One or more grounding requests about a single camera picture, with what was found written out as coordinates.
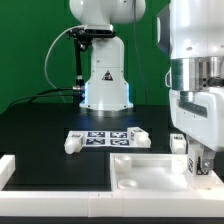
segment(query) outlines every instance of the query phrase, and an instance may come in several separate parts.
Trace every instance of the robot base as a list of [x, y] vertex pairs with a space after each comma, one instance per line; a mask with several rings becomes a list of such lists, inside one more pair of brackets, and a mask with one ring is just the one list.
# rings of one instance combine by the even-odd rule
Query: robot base
[[128, 114], [132, 114], [134, 111], [134, 108], [127, 108], [127, 109], [123, 109], [123, 110], [111, 110], [111, 111], [104, 111], [104, 110], [92, 110], [92, 109], [88, 109], [88, 108], [83, 108], [80, 107], [80, 112], [84, 113], [84, 114], [89, 114], [92, 116], [96, 116], [96, 117], [120, 117], [120, 116], [125, 116]]

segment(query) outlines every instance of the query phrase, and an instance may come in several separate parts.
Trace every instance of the white block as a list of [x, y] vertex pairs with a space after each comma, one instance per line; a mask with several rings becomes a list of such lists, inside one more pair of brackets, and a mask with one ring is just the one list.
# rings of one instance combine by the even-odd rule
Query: white block
[[89, 217], [121, 217], [122, 194], [93, 192], [89, 196]]
[[186, 154], [187, 142], [182, 134], [170, 135], [170, 148], [173, 154]]
[[0, 190], [2, 190], [15, 171], [15, 156], [5, 155], [0, 160]]

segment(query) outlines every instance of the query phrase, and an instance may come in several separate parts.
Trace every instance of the white panel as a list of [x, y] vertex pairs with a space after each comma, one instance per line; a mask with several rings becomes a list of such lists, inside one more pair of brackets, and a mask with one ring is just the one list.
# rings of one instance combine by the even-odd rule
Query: white panel
[[15, 156], [5, 155], [0, 160], [0, 190], [2, 190], [15, 171]]
[[89, 195], [89, 217], [121, 217], [122, 194], [95, 192]]
[[87, 217], [88, 192], [1, 192], [0, 216]]

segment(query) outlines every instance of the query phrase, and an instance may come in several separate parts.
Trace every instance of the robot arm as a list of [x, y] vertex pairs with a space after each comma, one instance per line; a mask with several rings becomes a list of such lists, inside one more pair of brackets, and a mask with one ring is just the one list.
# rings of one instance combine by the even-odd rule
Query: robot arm
[[145, 12], [145, 0], [70, 0], [70, 8], [84, 24], [71, 34], [74, 39], [79, 38], [76, 46], [80, 50], [88, 45], [93, 48], [91, 77], [86, 82], [80, 108], [99, 116], [126, 113], [133, 104], [129, 102], [129, 85], [124, 79], [124, 44], [115, 37], [111, 23], [140, 19]]
[[145, 13], [144, 0], [70, 0], [70, 8], [82, 24], [125, 24], [134, 21], [134, 1], [136, 19], [139, 20]]
[[223, 8], [223, 0], [171, 0], [158, 18], [159, 45], [171, 58], [171, 116], [189, 136], [193, 176], [209, 175], [215, 153], [224, 151]]

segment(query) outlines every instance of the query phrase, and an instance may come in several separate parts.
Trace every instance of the white platform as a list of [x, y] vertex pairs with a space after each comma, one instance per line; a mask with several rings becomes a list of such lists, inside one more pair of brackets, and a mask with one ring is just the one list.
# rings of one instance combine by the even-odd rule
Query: white platform
[[[111, 154], [112, 192], [1, 191], [0, 216], [224, 217], [224, 186], [218, 177], [213, 189], [190, 189], [184, 174], [171, 172], [173, 155], [125, 154], [131, 167], [119, 173], [115, 160], [121, 155]], [[0, 167], [11, 175], [14, 156], [5, 158]], [[134, 179], [138, 189], [119, 189], [121, 178]]]

